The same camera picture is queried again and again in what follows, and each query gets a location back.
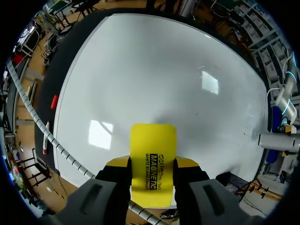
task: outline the blue light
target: blue light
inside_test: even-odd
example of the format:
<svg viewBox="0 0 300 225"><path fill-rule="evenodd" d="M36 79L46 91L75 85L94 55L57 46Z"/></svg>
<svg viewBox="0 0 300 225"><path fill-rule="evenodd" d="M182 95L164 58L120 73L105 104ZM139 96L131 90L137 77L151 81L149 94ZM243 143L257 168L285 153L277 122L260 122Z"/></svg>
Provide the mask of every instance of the blue light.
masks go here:
<svg viewBox="0 0 300 225"><path fill-rule="evenodd" d="M294 60L294 63L295 63L295 67L297 67L297 65L296 65L296 59L295 59L295 53L294 52L292 53L292 57L293 57L293 60Z"/></svg>
<svg viewBox="0 0 300 225"><path fill-rule="evenodd" d="M286 110L287 110L287 107L289 106L289 103L290 103L290 99L289 99L289 101L287 102L287 105L286 105L286 107L285 107L285 109L283 110L283 112L282 112L282 114L281 115L283 115L285 112L286 112Z"/></svg>
<svg viewBox="0 0 300 225"><path fill-rule="evenodd" d="M290 72L290 71L287 71L286 73L287 73L287 74L290 74L290 75L292 75L292 76L293 76L293 78L295 79L295 82L297 83L296 77L295 77L295 75L294 75L292 72Z"/></svg>

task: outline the cable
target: cable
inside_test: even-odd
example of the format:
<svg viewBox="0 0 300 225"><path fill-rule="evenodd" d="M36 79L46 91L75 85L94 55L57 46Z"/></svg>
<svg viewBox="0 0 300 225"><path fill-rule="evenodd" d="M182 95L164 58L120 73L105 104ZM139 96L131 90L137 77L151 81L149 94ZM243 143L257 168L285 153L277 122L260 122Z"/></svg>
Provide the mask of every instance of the cable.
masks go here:
<svg viewBox="0 0 300 225"><path fill-rule="evenodd" d="M66 191L65 187L62 185L59 175L58 175L58 180L60 181L60 185L61 185L62 189L64 189L64 191L65 191L65 193L66 193L66 195L68 197L67 191Z"/></svg>
<svg viewBox="0 0 300 225"><path fill-rule="evenodd" d="M268 105L268 95L272 90L280 90L280 88L271 88L268 90L267 95L266 95L266 99L265 99L265 106L264 106L264 113L263 113L263 119L266 116L266 106Z"/></svg>
<svg viewBox="0 0 300 225"><path fill-rule="evenodd" d="M212 7L216 4L217 0L214 1L214 3L211 5L210 7L210 10L212 11ZM216 14L217 16L220 16L221 18L227 18L229 15L230 15L230 12L229 12L229 15L228 16L222 16L222 15L219 15L218 13L214 12L214 14Z"/></svg>
<svg viewBox="0 0 300 225"><path fill-rule="evenodd" d="M246 197L243 198L243 201L245 204L251 206L252 208L260 211L262 214L264 214L266 217L268 216L267 214L265 214L263 211L261 211L259 208L257 208L252 202L250 202Z"/></svg>
<svg viewBox="0 0 300 225"><path fill-rule="evenodd" d="M212 11L213 6L216 4L217 0L214 1L214 3L211 5L210 9Z"/></svg>
<svg viewBox="0 0 300 225"><path fill-rule="evenodd" d="M44 135L46 135L49 142L52 144L53 148L58 150L59 153L67 160L69 161L78 171L83 173L84 176L88 177L89 179L94 179L96 176L89 171L87 168L85 168L83 165L81 165L71 154L65 150L65 148L55 139L55 137L51 134L51 132L47 129L45 124L41 121L40 117L37 115L36 111L30 104L24 89L22 88L21 82L18 78L18 75L15 71L15 68L12 64L12 61L10 60L7 62L7 69L9 73L11 74L11 77L15 83L16 89L20 95L21 100L23 101L27 111L29 112L30 116L33 118L35 124L37 127L42 131ZM138 204L134 203L133 201L130 201L128 208L131 209L134 213L139 215L141 218L147 218L147 221L153 225L167 225L168 223L165 223L161 219L154 216L152 213L148 212L147 210L143 209Z"/></svg>
<svg viewBox="0 0 300 225"><path fill-rule="evenodd" d="M293 54L291 54L286 60L285 62L283 63L283 66L282 66L282 83L284 82L285 80L285 64L288 62L288 60L291 59Z"/></svg>

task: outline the white spiral cable wrap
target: white spiral cable wrap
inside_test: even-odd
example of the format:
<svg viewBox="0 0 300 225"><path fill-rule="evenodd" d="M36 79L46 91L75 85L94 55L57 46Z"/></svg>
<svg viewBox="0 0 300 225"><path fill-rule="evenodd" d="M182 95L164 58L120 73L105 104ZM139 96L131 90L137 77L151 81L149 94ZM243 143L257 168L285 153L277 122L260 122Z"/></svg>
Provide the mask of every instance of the white spiral cable wrap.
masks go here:
<svg viewBox="0 0 300 225"><path fill-rule="evenodd" d="M84 176L94 179L96 176L89 171L87 168L85 168L83 165L81 165L76 159L74 159L71 154L65 150L65 148L54 138L54 136L51 134L51 132L46 128L45 124L41 121L39 116L37 115L36 111L33 109L32 105L30 104L30 101L28 100L25 91L22 88L21 82L18 78L18 75L15 71L15 68L11 61L7 63L8 71L15 83L15 86L17 88L17 91L20 95L20 98L22 99L27 111L29 112L30 116L33 118L34 122L38 126L38 128L42 131L42 133L47 137L48 141L53 145L54 149L58 149L61 155L69 161L77 170L82 172ZM168 225L169 223L166 223L165 221L162 221L160 218L154 216L138 204L134 203L133 201L130 201L128 208L132 210L134 213L139 215L141 218L147 220L149 223L153 225Z"/></svg>

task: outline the black cable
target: black cable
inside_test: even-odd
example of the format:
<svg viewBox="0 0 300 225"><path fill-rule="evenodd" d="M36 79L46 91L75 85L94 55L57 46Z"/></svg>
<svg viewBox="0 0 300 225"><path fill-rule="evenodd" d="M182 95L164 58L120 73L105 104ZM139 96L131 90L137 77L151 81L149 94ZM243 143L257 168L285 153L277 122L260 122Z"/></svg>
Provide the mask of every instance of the black cable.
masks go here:
<svg viewBox="0 0 300 225"><path fill-rule="evenodd" d="M37 44L39 46L39 48L41 49L41 51L43 50L42 47L40 46L40 44Z"/></svg>
<svg viewBox="0 0 300 225"><path fill-rule="evenodd" d="M266 217L268 216L268 215L265 214L263 211L261 211L259 208L257 208L252 202L250 202L246 197L244 197L243 200L244 200L244 203L245 203L245 204L247 204L247 205L251 206L252 208L254 208L254 209L260 211L260 212L261 212L262 214L264 214Z"/></svg>
<svg viewBox="0 0 300 225"><path fill-rule="evenodd" d="M59 176L59 175L58 175L58 180L60 181L60 185L61 185L61 187L64 189L64 191L65 191L65 193L66 193L66 195L67 195L67 197L68 197L67 191L66 191L65 187L62 185L61 180L60 180L60 176Z"/></svg>

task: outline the metal shelving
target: metal shelving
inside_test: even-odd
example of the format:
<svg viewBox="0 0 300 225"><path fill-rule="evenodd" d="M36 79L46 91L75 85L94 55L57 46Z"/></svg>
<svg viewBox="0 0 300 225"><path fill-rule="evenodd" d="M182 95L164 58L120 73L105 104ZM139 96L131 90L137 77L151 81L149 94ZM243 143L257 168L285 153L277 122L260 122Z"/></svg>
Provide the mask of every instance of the metal shelving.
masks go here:
<svg viewBox="0 0 300 225"><path fill-rule="evenodd" d="M265 13L253 0L243 0L241 6L236 7L235 10L245 19L245 23L242 27L251 42L249 49L252 51L257 64L264 70L269 80L269 86L279 86L283 82L282 64L288 58L288 52L291 52L289 44L271 16ZM270 62L263 61L262 53L265 50L267 50L270 55ZM276 99L275 92L276 91L271 92L272 101ZM296 89L293 97L297 95L299 95L299 88Z"/></svg>

